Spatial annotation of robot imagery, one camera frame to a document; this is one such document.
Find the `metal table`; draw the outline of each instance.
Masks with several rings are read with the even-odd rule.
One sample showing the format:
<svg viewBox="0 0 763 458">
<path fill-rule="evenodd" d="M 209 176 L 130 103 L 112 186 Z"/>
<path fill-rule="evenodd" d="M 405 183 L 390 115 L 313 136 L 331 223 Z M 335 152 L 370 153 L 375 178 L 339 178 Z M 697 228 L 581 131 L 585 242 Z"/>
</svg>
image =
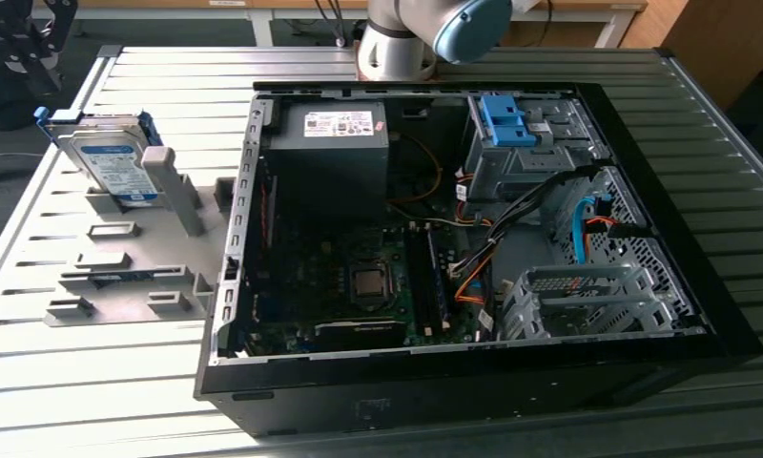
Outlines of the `metal table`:
<svg viewBox="0 0 763 458">
<path fill-rule="evenodd" d="M 198 186 L 238 167 L 253 81 L 353 78 L 342 50 L 118 50 L 102 50 L 74 105 L 143 105 Z M 763 161 L 677 62 L 650 51 L 521 49 L 439 72 L 605 85 L 763 341 Z M 763 357 L 623 409 L 255 442 L 191 399 L 199 321 L 70 328 L 41 321 L 58 272 L 92 243 L 85 184 L 50 149 L 0 238 L 0 452 L 763 456 Z"/>
</svg>

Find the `motherboard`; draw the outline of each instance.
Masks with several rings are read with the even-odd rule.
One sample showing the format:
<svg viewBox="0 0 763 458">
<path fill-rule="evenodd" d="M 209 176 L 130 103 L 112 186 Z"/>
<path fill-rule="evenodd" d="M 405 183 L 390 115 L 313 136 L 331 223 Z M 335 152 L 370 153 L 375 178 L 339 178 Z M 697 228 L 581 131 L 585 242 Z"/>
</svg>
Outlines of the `motherboard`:
<svg viewBox="0 0 763 458">
<path fill-rule="evenodd" d="M 257 355 L 471 342 L 474 304 L 450 301 L 449 225 L 277 231 L 245 336 Z"/>
</svg>

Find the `wooden cabinet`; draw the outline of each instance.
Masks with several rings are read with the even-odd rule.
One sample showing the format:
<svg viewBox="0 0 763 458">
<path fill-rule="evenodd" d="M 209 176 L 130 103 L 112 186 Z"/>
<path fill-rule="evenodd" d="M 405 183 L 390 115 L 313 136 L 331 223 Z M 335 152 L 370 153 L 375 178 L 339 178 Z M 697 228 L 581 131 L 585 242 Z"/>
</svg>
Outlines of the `wooden cabinet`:
<svg viewBox="0 0 763 458">
<path fill-rule="evenodd" d="M 763 70 L 763 0 L 647 0 L 621 47 L 670 49 L 727 108 Z"/>
</svg>

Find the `barcode sticker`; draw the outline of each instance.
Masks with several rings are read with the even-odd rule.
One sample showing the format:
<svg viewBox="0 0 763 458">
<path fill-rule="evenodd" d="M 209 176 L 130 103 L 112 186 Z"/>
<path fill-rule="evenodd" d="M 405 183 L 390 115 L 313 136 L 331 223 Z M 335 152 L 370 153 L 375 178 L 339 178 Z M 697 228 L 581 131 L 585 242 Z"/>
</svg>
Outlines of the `barcode sticker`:
<svg viewBox="0 0 763 458">
<path fill-rule="evenodd" d="M 486 328 L 487 331 L 493 330 L 494 320 L 491 315 L 486 313 L 486 310 L 483 309 L 481 309 L 481 313 L 478 313 L 478 322 L 483 324 L 483 327 Z"/>
<path fill-rule="evenodd" d="M 455 197 L 461 202 L 466 202 L 466 187 L 463 184 L 455 185 Z"/>
</svg>

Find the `blue drive bay latch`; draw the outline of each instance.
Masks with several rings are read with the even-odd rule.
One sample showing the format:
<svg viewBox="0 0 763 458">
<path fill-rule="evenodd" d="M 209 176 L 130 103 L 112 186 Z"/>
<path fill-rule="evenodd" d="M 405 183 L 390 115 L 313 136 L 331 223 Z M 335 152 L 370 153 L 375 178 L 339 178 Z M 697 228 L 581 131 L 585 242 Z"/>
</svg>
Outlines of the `blue drive bay latch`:
<svg viewBox="0 0 763 458">
<path fill-rule="evenodd" d="M 481 112 L 493 131 L 494 146 L 534 146 L 537 137 L 523 124 L 525 112 L 511 95 L 483 95 Z"/>
</svg>

